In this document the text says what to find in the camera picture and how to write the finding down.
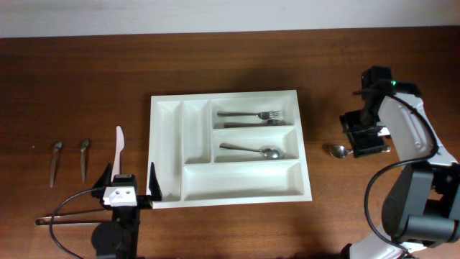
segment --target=white plastic knife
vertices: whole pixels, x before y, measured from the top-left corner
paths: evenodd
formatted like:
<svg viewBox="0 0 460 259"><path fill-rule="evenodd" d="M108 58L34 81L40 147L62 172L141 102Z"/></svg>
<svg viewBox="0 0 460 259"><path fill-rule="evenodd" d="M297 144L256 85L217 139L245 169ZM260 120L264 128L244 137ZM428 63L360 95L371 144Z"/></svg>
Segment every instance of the white plastic knife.
<svg viewBox="0 0 460 259"><path fill-rule="evenodd" d="M114 168L112 169L111 182L117 174L120 174L120 153L124 148L124 136L120 126L116 126L116 147L115 147L115 161Z"/></svg>

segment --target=wooden table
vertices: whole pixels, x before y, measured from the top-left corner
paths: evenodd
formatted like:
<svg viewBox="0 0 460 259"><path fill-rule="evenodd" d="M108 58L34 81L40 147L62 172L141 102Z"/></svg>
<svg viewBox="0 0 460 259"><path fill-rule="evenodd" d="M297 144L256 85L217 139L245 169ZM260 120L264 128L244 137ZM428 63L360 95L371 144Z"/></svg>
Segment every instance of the wooden table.
<svg viewBox="0 0 460 259"><path fill-rule="evenodd" d="M290 32L125 35L0 40L0 254L2 258L69 258L33 221L63 199L92 187L113 163L115 127L126 145L125 173L145 192L150 96L296 89L313 202L143 211L138 254L146 258L324 258L370 233L363 195L371 175L396 152L337 160L323 145L348 145L339 115L361 109L354 90L372 65L415 82L448 151L460 158L460 27L333 29ZM92 139L88 180L80 150ZM64 149L49 187L51 146ZM373 188L382 201L400 170ZM82 197L64 209L98 208ZM94 258L94 227L56 227L58 239ZM424 250L422 258L457 258L459 244Z"/></svg>

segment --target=white wall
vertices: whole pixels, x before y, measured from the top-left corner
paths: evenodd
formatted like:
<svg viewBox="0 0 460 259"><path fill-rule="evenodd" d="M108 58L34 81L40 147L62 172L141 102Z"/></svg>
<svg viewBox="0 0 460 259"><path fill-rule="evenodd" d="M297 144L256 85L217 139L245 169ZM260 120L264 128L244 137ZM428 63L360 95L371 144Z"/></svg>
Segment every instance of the white wall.
<svg viewBox="0 0 460 259"><path fill-rule="evenodd" d="M1 0L0 37L460 24L460 0Z"/></svg>

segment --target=spoon bowl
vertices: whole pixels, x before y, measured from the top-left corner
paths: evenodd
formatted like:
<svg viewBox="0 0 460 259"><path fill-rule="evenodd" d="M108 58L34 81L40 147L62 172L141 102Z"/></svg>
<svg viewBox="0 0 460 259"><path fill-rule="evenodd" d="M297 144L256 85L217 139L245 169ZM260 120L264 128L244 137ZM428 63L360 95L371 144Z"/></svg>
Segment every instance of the spoon bowl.
<svg viewBox="0 0 460 259"><path fill-rule="evenodd" d="M343 145L333 145L329 148L329 152L333 157L343 159L353 153L353 150L346 149Z"/></svg>
<svg viewBox="0 0 460 259"><path fill-rule="evenodd" d="M82 141L81 146L80 146L80 151L84 152L85 149L88 148L88 147L89 147L89 140L86 139L86 140Z"/></svg>
<svg viewBox="0 0 460 259"><path fill-rule="evenodd" d="M63 147L63 143L61 141L57 142L54 146L54 151L59 151Z"/></svg>
<svg viewBox="0 0 460 259"><path fill-rule="evenodd" d="M285 157L284 152L276 147L262 147L259 152L267 160L278 160Z"/></svg>

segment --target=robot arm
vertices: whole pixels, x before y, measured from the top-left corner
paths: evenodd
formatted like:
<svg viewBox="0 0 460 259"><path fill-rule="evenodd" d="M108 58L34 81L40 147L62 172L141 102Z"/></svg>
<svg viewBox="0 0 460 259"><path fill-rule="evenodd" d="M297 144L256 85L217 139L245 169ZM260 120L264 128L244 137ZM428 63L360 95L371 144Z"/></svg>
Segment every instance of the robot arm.
<svg viewBox="0 0 460 259"><path fill-rule="evenodd" d="M153 163L150 165L149 176L151 195L136 195L137 182L134 175L117 174L111 182L110 164L95 184L94 188L103 188L103 191L94 191L93 197L99 199L105 209L112 211L112 220L97 226L91 236L96 258L137 258L140 211L152 209L154 201L162 201Z"/></svg>
<svg viewBox="0 0 460 259"><path fill-rule="evenodd" d="M379 231L410 252L456 242L460 237L460 166L429 124L417 86L392 80L389 68L373 67L363 73L362 88L363 110L341 117L355 158L380 153L385 146L383 132L391 134L400 160L426 157L433 143L438 145L432 158L403 168L385 199ZM430 128L401 101L415 108ZM432 188L443 196L440 200L428 198ZM349 247L348 256L383 259L399 258L401 253L372 233Z"/></svg>

